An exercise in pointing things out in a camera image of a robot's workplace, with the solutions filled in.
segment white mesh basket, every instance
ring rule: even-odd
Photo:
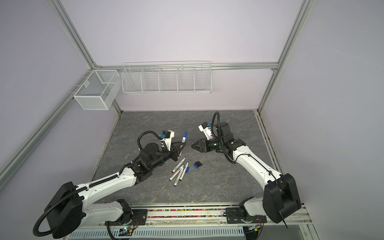
[[[122,90],[126,94],[212,92],[209,62],[129,65],[121,73],[121,81]]]
[[[84,110],[108,110],[120,88],[117,70],[93,70],[73,96]]]

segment capped marker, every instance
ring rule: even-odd
[[[173,175],[172,177],[169,178],[170,181],[172,181],[172,179],[183,169],[184,165],[181,166]]]
[[[185,174],[185,171],[187,170],[187,167],[188,167],[188,163],[189,162],[187,162],[187,164],[185,165],[185,168],[184,168],[184,170],[183,170],[183,173],[181,174],[181,177],[180,177],[180,181],[183,179],[183,177],[184,177],[184,174]]]
[[[181,142],[185,142],[185,139],[187,138],[187,133],[188,133],[188,131],[185,131],[185,132],[184,132],[184,137],[183,137],[183,139],[181,140]]]
[[[176,167],[172,170],[172,172],[175,172],[176,169],[177,169],[178,167],[180,167],[180,165],[184,162],[184,160],[185,160],[185,158],[183,158],[183,159],[179,162],[179,164],[176,165]]]
[[[176,181],[175,181],[175,184],[174,184],[173,186],[176,187],[177,183],[178,183],[179,180],[180,180],[180,176],[181,176],[181,174],[182,174],[183,172],[184,172],[184,169],[182,169],[182,170],[179,172],[179,175],[177,176]]]

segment wire basket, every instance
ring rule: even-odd
[[[93,70],[73,97],[84,110],[108,110],[120,88],[117,70]]]
[[[121,81],[126,94],[212,92],[210,62],[129,65],[124,68]]]

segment whiteboard marker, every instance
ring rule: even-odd
[[[180,171],[180,173],[179,173],[179,175],[177,176],[177,178],[176,178],[176,181],[175,181],[175,184],[173,185],[173,186],[175,186],[176,187],[176,185],[177,185],[177,183],[179,182],[179,180],[180,180],[180,176],[181,176],[181,174],[184,172],[184,169],[181,169],[181,171]]]
[[[181,166],[173,175],[172,175],[172,177],[170,177],[169,178],[169,180],[170,181],[172,181],[172,179],[181,171],[181,169],[184,167],[184,165],[183,166]]]
[[[175,172],[176,169],[177,169],[178,167],[180,167],[180,165],[184,162],[184,160],[185,160],[185,158],[183,158],[183,159],[179,162],[179,164],[176,165],[176,167],[172,170],[172,172]]]
[[[188,167],[188,163],[189,162],[187,162],[187,164],[185,165],[185,168],[184,168],[184,170],[183,170],[183,173],[182,173],[182,175],[181,175],[181,177],[180,177],[180,181],[183,179],[183,177],[184,177],[184,174],[185,174],[185,171],[187,170],[187,167]]]
[[[187,133],[188,133],[188,131],[184,132],[184,137],[183,137],[183,140],[181,140],[181,142],[185,142],[185,139],[187,138]]]

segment white label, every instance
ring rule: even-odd
[[[88,85],[89,85],[89,80],[85,81],[85,83],[84,83],[84,87],[87,88]]]

